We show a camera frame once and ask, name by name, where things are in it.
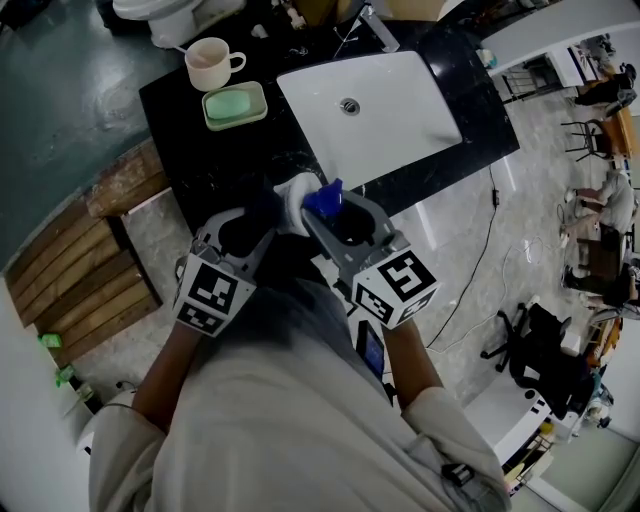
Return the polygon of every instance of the toilet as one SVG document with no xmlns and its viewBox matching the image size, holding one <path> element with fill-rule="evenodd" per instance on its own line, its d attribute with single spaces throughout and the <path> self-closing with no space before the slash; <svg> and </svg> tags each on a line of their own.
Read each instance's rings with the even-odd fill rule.
<svg viewBox="0 0 640 512">
<path fill-rule="evenodd" d="M 245 0 L 113 0 L 121 18 L 149 22 L 160 48 L 180 46 L 244 6 Z"/>
</svg>

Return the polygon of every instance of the person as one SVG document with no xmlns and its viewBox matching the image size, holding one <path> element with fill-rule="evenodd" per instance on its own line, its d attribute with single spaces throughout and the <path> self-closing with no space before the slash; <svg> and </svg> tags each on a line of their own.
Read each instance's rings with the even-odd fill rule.
<svg viewBox="0 0 640 512">
<path fill-rule="evenodd" d="M 584 206 L 594 213 L 585 215 L 574 224 L 564 225 L 562 233 L 575 236 L 580 229 L 593 224 L 604 224 L 624 235 L 631 228 L 637 211 L 633 188 L 627 177 L 619 171 L 610 171 L 600 190 L 591 188 L 569 189 L 566 203 L 575 198 L 584 200 Z"/>
<path fill-rule="evenodd" d="M 622 73 L 610 74 L 609 80 L 592 87 L 574 99 L 576 105 L 596 105 L 597 103 L 620 102 L 620 107 L 628 107 L 637 98 L 633 90 L 636 81 L 636 68 L 631 64 L 621 66 Z"/>
<path fill-rule="evenodd" d="M 567 288 L 594 293 L 599 297 L 587 297 L 583 295 L 581 300 L 585 306 L 599 308 L 611 306 L 622 308 L 625 304 L 638 306 L 638 285 L 636 279 L 640 277 L 640 270 L 627 263 L 615 281 L 607 281 L 599 276 L 575 277 L 573 269 L 565 267 L 563 285 Z"/>
<path fill-rule="evenodd" d="M 132 406 L 98 414 L 91 510 L 510 510 L 414 322 L 384 338 L 402 415 L 319 279 L 259 286 L 215 339 L 176 323 Z"/>
</svg>

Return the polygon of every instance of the white sink basin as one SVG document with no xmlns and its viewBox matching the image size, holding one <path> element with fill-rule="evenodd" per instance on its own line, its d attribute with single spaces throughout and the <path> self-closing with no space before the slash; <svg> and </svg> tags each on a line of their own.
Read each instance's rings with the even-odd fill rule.
<svg viewBox="0 0 640 512">
<path fill-rule="evenodd" d="M 347 189 L 462 142 L 416 52 L 300 69 L 278 85 L 327 179 L 341 178 Z"/>
</svg>

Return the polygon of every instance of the soap dish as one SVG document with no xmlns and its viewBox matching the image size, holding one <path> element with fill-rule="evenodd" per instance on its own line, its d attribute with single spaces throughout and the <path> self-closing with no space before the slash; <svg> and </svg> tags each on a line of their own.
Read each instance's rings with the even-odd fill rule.
<svg viewBox="0 0 640 512">
<path fill-rule="evenodd" d="M 211 96 L 222 91 L 247 91 L 249 93 L 249 110 L 239 116 L 227 117 L 226 119 L 212 119 L 207 115 L 206 102 Z M 218 132 L 240 126 L 241 124 L 253 123 L 267 116 L 267 100 L 264 97 L 262 86 L 258 82 L 243 82 L 241 84 L 230 85 L 222 89 L 208 92 L 202 97 L 202 111 L 204 113 L 204 121 L 209 130 Z"/>
</svg>

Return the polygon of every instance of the sink drain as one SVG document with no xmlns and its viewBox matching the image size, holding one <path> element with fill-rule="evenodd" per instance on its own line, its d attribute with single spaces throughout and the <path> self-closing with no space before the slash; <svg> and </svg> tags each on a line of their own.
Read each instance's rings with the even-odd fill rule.
<svg viewBox="0 0 640 512">
<path fill-rule="evenodd" d="M 340 108 L 348 116 L 357 116 L 360 113 L 360 103 L 353 98 L 345 98 L 340 102 Z"/>
</svg>

